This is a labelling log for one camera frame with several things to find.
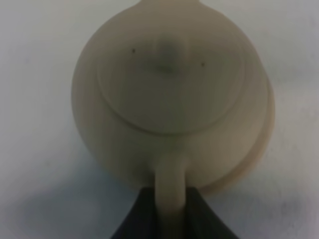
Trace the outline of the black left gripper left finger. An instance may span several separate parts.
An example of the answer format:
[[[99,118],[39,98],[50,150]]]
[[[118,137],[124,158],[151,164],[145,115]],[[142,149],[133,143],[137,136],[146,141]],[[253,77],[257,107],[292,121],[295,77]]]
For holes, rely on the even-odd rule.
[[[111,239],[157,239],[158,232],[155,190],[145,187]]]

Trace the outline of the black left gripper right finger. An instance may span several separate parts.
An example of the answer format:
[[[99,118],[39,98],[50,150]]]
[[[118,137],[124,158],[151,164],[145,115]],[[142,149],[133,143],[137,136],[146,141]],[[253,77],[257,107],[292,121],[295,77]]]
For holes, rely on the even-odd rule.
[[[186,189],[184,234],[186,239],[239,239],[193,187]]]

